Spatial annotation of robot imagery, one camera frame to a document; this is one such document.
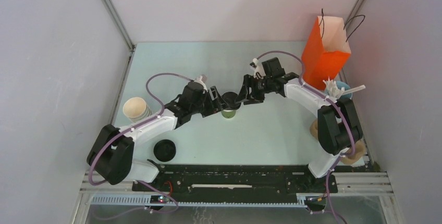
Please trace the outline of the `green paper coffee cup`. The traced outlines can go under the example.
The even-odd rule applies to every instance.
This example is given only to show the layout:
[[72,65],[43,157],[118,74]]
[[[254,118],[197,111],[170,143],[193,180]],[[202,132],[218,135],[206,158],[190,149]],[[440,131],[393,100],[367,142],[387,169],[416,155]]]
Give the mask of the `green paper coffee cup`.
[[234,109],[223,110],[221,112],[221,114],[224,118],[231,119],[236,115],[236,110],[234,110]]

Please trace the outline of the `black coffee cup lid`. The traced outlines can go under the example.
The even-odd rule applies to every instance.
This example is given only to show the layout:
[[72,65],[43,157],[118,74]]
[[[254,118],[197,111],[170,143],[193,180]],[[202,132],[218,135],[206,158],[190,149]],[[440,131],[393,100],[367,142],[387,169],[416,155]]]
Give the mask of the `black coffee cup lid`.
[[226,92],[222,95],[224,101],[223,110],[238,110],[241,103],[236,102],[238,94],[235,92]]

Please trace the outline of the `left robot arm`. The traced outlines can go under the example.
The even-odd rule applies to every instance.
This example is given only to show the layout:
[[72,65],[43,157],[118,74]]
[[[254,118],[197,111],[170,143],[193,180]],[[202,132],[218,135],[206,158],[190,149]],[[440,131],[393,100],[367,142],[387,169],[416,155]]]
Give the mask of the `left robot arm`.
[[123,181],[144,181],[152,191],[158,191],[165,184],[159,166],[135,159],[134,150],[160,134],[181,127],[195,114],[207,117],[228,107],[215,86],[206,89],[201,82],[190,81],[158,114],[127,127],[105,125],[87,156],[87,163],[91,171],[103,177],[103,182],[116,185]]

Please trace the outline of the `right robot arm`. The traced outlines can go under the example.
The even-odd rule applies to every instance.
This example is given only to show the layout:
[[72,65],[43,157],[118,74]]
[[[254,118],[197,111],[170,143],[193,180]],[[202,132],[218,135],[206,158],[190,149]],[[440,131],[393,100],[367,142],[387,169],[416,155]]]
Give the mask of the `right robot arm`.
[[363,137],[353,101],[336,99],[310,87],[296,73],[286,73],[276,57],[262,63],[255,58],[250,66],[254,73],[243,77],[236,103],[262,103],[266,94],[275,92],[298,102],[317,118],[321,147],[308,164],[310,173],[303,177],[303,185],[308,191],[318,191],[338,157]]

